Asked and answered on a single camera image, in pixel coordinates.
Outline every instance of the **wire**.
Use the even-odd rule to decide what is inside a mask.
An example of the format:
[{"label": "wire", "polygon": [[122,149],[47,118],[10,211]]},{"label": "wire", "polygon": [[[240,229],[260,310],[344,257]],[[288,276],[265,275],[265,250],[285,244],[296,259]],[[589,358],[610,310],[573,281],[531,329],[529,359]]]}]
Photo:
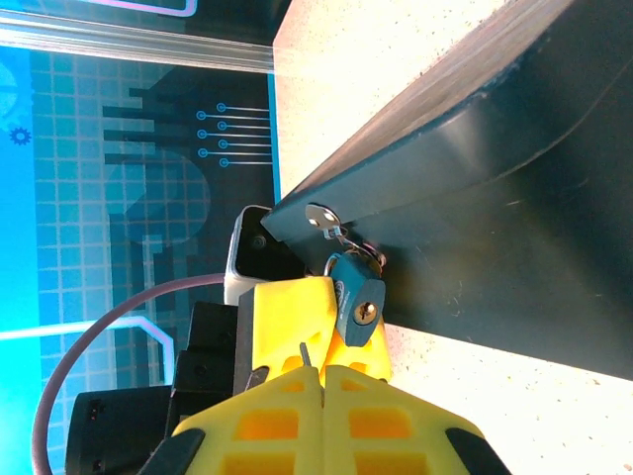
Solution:
[{"label": "wire", "polygon": [[72,346],[70,346],[70,349],[61,358],[61,361],[59,361],[59,364],[52,372],[50,379],[46,383],[44,391],[42,392],[42,397],[40,398],[38,411],[36,412],[36,419],[33,424],[33,437],[31,439],[31,459],[35,475],[52,475],[47,451],[48,424],[50,422],[52,405],[55,402],[55,398],[59,393],[61,385],[70,372],[70,368],[72,368],[72,366],[77,362],[77,359],[79,359],[79,356],[81,356],[88,345],[94,341],[94,339],[114,320],[125,315],[127,312],[135,309],[148,300],[155,299],[160,295],[168,294],[177,290],[190,289],[193,287],[201,287],[211,284],[222,284],[224,281],[224,274],[210,274],[173,280],[171,282],[143,290],[101,317],[92,327],[86,330],[86,332],[84,332]]}]

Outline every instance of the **countertop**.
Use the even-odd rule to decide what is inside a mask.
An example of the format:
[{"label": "countertop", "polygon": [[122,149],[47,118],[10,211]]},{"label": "countertop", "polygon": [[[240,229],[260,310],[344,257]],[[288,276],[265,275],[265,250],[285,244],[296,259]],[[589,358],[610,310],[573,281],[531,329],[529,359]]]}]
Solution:
[{"label": "countertop", "polygon": [[[514,0],[294,0],[275,40],[282,195]],[[392,384],[470,419],[515,475],[633,473],[633,382],[394,326]]]}]

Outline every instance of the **yellow plastic part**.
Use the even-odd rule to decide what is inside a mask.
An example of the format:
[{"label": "yellow plastic part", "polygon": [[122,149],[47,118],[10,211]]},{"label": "yellow plastic part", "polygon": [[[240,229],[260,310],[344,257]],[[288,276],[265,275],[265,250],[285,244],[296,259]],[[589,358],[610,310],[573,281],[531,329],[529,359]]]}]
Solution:
[{"label": "yellow plastic part", "polygon": [[303,365],[304,342],[312,366],[321,368],[336,323],[336,296],[329,277],[309,277],[255,286],[253,369],[267,366],[267,381]]},{"label": "yellow plastic part", "polygon": [[187,475],[321,475],[318,371],[302,367],[178,425],[205,438]]},{"label": "yellow plastic part", "polygon": [[389,359],[385,321],[381,317],[372,337],[365,346],[345,346],[337,329],[332,334],[325,363],[320,371],[320,384],[325,386],[327,366],[347,366],[376,379],[391,381],[392,363]]},{"label": "yellow plastic part", "polygon": [[473,424],[342,366],[328,366],[326,380],[325,475],[468,475],[444,432],[482,436]]}]

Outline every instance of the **metal pin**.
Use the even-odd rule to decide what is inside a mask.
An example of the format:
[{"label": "metal pin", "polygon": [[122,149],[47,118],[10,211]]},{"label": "metal pin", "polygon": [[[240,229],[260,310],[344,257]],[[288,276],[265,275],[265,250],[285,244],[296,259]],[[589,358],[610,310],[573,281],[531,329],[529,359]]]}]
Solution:
[{"label": "metal pin", "polygon": [[304,360],[304,366],[312,366],[310,355],[308,354],[308,346],[303,342],[299,343],[299,353],[301,354],[301,359]]}]

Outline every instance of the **padlock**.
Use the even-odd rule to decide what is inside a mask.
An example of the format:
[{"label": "padlock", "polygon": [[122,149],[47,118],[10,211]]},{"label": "padlock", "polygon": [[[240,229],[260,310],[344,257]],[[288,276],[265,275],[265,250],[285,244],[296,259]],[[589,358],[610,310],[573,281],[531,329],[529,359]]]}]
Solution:
[{"label": "padlock", "polygon": [[344,252],[333,254],[325,268],[334,281],[336,329],[347,346],[364,346],[383,313],[385,282],[370,263],[356,252]]}]

